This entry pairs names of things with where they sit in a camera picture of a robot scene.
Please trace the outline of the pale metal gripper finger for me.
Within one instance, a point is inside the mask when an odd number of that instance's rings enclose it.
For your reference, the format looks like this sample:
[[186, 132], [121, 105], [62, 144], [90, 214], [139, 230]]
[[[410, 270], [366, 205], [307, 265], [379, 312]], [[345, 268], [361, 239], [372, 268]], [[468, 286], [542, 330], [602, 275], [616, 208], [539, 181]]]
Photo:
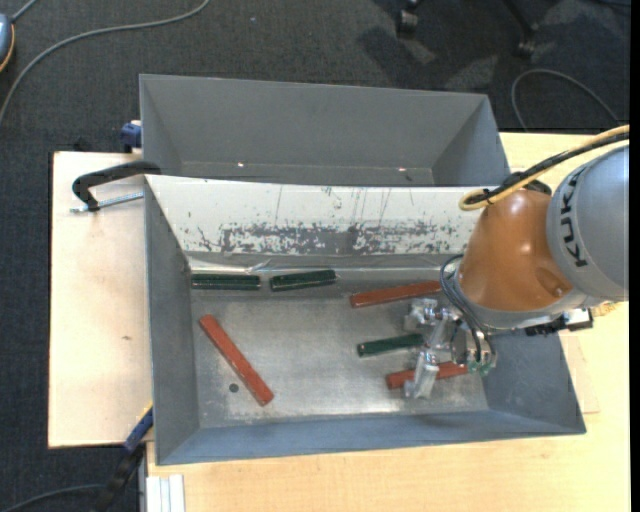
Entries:
[[413, 299], [404, 316], [403, 329], [405, 331], [419, 331], [426, 327], [435, 327], [441, 322], [448, 321], [450, 317], [450, 311], [442, 306], [437, 299]]
[[414, 376], [403, 384], [403, 394], [407, 399], [428, 399], [431, 397], [439, 374], [435, 355], [422, 350], [416, 360]]

